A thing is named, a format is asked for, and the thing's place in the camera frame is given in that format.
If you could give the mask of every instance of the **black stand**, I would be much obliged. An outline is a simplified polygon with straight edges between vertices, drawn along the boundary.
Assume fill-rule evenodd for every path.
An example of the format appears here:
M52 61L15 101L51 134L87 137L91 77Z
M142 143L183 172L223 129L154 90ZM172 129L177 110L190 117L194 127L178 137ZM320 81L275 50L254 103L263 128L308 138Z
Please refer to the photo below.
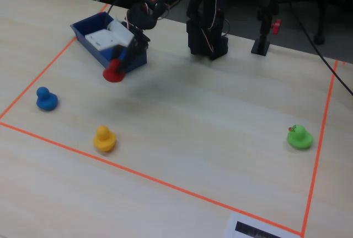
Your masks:
M252 48L253 54L258 54L261 56L266 56L267 51L270 46L270 42L267 41L267 35L269 34L272 27L272 17L275 7L277 6L276 0L270 0L267 8L261 11L261 28L260 28L260 38L255 40L254 46Z

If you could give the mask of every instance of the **orange tape line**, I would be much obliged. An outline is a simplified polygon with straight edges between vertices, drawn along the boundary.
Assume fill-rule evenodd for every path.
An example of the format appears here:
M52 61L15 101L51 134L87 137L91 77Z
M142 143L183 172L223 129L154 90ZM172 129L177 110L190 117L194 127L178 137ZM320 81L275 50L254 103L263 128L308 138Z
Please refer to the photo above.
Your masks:
M46 139L46 138L44 138L44 137L41 137L41 136L36 135L36 134L34 134L34 133L31 133L31 132L29 132L29 131L25 131L25 130L23 130L23 129L16 128L16 127L14 127L14 126L5 124L5 123L3 123L3 122L0 122L0 125L1 125L1 126L5 126L6 128L10 128L10 129L16 130L16 131L21 132L21 133L23 133L23 134L26 134L26 135L35 137L35 138L37 138L37 139L39 139L39 140L46 141L46 142L48 142L48 143L51 143L51 144L56 145L56 146L58 146L58 147L64 148L64 149L66 149L66 150L73 151L73 152L75 152L75 153L77 153L77 154L80 154L80 155L83 155L83 156L85 156L85 157L95 159L95 160L100 161L100 162L102 162L102 163L105 163L105 164L107 164L107 165L111 165L111 166L117 167L117 168L122 169L122 170L124 170L124 171L126 171L126 172L133 173L133 174L135 174L135 175L137 175L137 176L141 176L141 177L143 177L143 178L145 178L145 179L148 179L148 180L154 181L154 182L156 182L156 183L162 184L162 185L164 185L164 186L166 186L166 187L169 187L169 188L178 190L178 191L183 192L183 193L185 193L185 194L191 195L191 196L193 196L193 197L195 197L195 198L202 199L202 200L204 200L204 201L206 201L206 202L209 202L209 203L212 203L212 204L214 204L214 205L218 205L218 206L220 206L220 207L223 207L223 208L226 208L226 209L229 209L229 210L232 210L232 211L241 213L241 214L243 214L243 215L249 216L249 217L254 218L254 219L256 219L256 220L260 220L260 221L262 221L262 222L264 222L264 223L273 225L273 226L275 226L275 227L278 227L278 228L280 228L280 229L286 230L286 231L291 232L291 233L293 233L293 234L296 234L296 235L300 235L300 234L301 234L299 231L292 230L292 229L290 229L290 228L288 228L288 227L285 227L285 226L283 226L283 225L281 225L281 224L278 224L278 223L275 223L275 222L273 222L273 221L270 221L270 220L264 219L264 218L262 218L262 217L256 216L256 215L254 215L254 214L252 214L252 213L249 213L249 212L246 212L246 211L243 211L243 210L234 208L234 207L232 207L232 206L229 206L229 205L227 205L227 204L224 204L224 203L215 201L215 200L210 199L210 198L206 198L206 197L204 197L203 195L199 195L199 194L196 194L196 193L194 193L194 192L188 191L188 190L186 190L186 189L184 189L184 188L177 187L177 186L175 186L175 185L173 185L173 184L167 183L167 182L162 181L162 180L160 180L160 179L156 179L156 178L154 178L154 177L152 177L152 176L149 176L149 175L147 175L147 174L144 174L144 173L141 173L141 172L137 172L137 171L135 171L135 170L133 170L133 169L130 169L130 168L127 168L127 167L125 167L125 166L118 165L117 163L108 161L108 160L103 159L103 158L100 158L100 157L98 157L98 156L95 156L95 155L92 155L92 154L88 154L88 153L86 153L86 152L83 152L83 151L74 149L74 148L69 147L69 146L66 146L66 145L64 145L64 144L61 144L61 143L58 143L58 142L55 142L55 141Z
M106 9L108 4L106 4L99 12L101 13ZM26 87L25 90L22 91L22 93L17 96L17 98L5 109L5 111L0 115L0 119L2 119L9 111L10 109L18 102L18 100L21 99L21 97L28 91L29 88L33 86L33 84L48 70L48 68L51 67L51 65L54 64L54 62L68 49L69 46L76 40L76 38L71 39L71 41L60 51L59 54L56 55L56 57L44 68L44 70L41 71L40 74L38 74L37 77L34 78L34 80Z
M337 65L338 65L338 60L335 62L335 67L334 71L336 72L337 70ZM310 185L310 191L309 191L309 196L308 196L308 202L307 202L307 207L305 209L305 215L304 215L304 221L303 221L303 226L302 226L302 232L301 232L301 237L304 237L305 231L307 228L307 223L308 223L308 217L309 217L309 212L310 212L310 207L311 207L311 202L313 199L313 193L314 193L314 187L315 187L315 180L316 180L316 175L318 173L318 167L319 167L319 160L320 160L320 154L321 154L321 148L322 148L322 142L324 139L324 134L325 134L325 127L326 127L326 120L327 120L327 114L329 111L329 106L330 106L330 101L331 101L331 95L332 95L332 89L333 89L333 84L335 82L335 76L332 74L331 76L331 82L330 82L330 87L329 87L329 92L327 94L327 99L326 99L326 105L325 105L325 111L324 111L324 116L322 119L322 124L321 124L321 132L320 132L320 138L319 138L319 143L318 143L318 151L316 153L316 158L315 158L315 165L314 165L314 171L313 171L313 177L311 179L311 185Z

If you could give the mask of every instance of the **blue container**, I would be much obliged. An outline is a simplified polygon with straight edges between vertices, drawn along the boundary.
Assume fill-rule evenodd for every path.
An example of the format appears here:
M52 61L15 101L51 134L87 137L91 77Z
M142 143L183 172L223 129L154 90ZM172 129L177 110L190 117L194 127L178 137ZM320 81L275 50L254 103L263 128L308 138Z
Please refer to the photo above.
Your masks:
M89 41L86 40L87 34L94 33L96 31L106 29L106 17L108 16L108 23L113 21L113 18L106 12L97 13L94 16L88 17L85 20L74 23L71 26L76 34L77 40L103 65L108 68L109 63L112 59L119 58L124 61L127 48L121 51L121 47L111 47L102 51L97 50ZM147 53L137 57L131 65L126 68L125 72L128 73L134 69L147 63Z

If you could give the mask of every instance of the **table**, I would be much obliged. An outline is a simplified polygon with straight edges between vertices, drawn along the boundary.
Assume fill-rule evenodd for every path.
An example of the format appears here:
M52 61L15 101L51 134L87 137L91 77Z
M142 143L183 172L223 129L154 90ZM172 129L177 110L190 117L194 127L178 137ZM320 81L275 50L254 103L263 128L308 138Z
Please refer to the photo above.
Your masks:
M162 20L146 32L148 64L113 84L69 27L107 5L0 6L1 235L224 237L240 213L291 235L352 236L352 98L317 56L252 55L252 40L229 36L211 63L190 55L185 24ZM328 62L353 86L352 65ZM55 111L36 107L40 86ZM92 143L102 124L119 141L109 155ZM286 143L294 124L310 150Z

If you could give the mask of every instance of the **red clamp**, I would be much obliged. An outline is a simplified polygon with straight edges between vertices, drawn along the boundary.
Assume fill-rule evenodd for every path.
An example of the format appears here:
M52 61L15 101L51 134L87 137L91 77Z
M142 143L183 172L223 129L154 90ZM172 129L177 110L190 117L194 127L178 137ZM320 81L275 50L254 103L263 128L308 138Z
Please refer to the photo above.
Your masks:
M109 63L109 67L103 71L103 77L108 82L121 82L125 78L125 71L116 72L121 65L119 59L113 59Z
M281 26L282 20L278 19L276 23L272 24L272 29L274 31L274 35L277 35L278 32L280 31L280 26Z

